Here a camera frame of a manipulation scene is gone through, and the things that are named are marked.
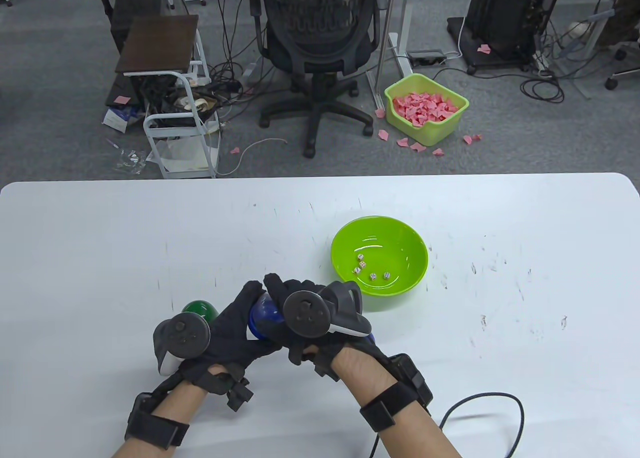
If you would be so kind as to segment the person's right hand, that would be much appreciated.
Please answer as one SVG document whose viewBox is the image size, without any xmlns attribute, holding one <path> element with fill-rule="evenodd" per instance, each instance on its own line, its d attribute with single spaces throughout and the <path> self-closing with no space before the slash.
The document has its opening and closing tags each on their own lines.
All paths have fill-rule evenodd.
<svg viewBox="0 0 640 458">
<path fill-rule="evenodd" d="M 338 381 L 334 361 L 343 349 L 387 360 L 371 337 L 371 324 L 362 314 L 362 292 L 355 282 L 320 285 L 268 273 L 263 284 L 283 318 L 282 323 L 268 325 L 266 335 L 288 349 L 292 364 L 311 360 L 317 374 Z"/>
</svg>

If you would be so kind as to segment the person's left hand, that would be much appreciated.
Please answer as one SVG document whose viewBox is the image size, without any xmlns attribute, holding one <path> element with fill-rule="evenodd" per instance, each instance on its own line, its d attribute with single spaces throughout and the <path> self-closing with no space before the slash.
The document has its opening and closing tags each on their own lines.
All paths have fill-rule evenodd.
<svg viewBox="0 0 640 458">
<path fill-rule="evenodd" d="M 249 365 L 281 350 L 279 344 L 270 340 L 247 339 L 250 311 L 264 293 L 257 280 L 247 282 L 210 324 L 208 348 L 198 357 L 184 360 L 176 372 L 210 394 L 226 395 L 227 405 L 233 411 L 238 411 L 253 396 L 245 377 Z"/>
</svg>

